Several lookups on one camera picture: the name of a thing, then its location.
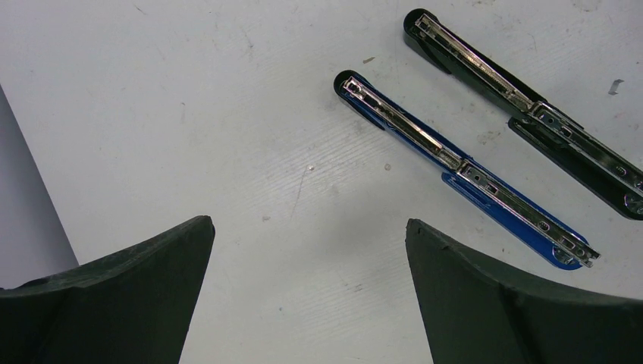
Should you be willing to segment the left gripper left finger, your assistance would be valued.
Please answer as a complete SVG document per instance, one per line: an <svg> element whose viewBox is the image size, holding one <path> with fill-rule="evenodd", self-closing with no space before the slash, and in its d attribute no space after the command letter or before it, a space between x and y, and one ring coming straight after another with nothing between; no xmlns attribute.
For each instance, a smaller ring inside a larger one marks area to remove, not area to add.
<svg viewBox="0 0 643 364"><path fill-rule="evenodd" d="M215 239L207 215L1 291L3 363L177 363Z"/></svg>

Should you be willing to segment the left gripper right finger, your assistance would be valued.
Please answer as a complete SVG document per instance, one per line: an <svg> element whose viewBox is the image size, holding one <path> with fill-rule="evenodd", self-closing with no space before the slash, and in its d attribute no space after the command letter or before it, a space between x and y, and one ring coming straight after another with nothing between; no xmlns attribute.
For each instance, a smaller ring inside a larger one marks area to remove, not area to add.
<svg viewBox="0 0 643 364"><path fill-rule="evenodd" d="M541 278L419 219L406 254L436 363L640 363L642 302Z"/></svg>

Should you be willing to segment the black stapler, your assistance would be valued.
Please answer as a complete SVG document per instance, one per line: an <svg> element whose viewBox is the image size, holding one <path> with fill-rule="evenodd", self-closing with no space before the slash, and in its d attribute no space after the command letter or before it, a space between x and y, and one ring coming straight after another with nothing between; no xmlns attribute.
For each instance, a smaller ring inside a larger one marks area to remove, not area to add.
<svg viewBox="0 0 643 364"><path fill-rule="evenodd" d="M525 141L623 217L642 219L642 171L423 8L403 28L429 61L510 115Z"/></svg>

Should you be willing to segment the blue stapler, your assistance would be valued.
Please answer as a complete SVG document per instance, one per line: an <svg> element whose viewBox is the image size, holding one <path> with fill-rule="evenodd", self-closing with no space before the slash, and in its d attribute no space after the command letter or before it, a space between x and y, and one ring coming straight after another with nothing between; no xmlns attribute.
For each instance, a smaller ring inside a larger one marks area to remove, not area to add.
<svg viewBox="0 0 643 364"><path fill-rule="evenodd" d="M334 79L334 91L366 120L437 165L443 182L553 266L568 271L590 268L600 258L581 234L401 108L361 74L341 71Z"/></svg>

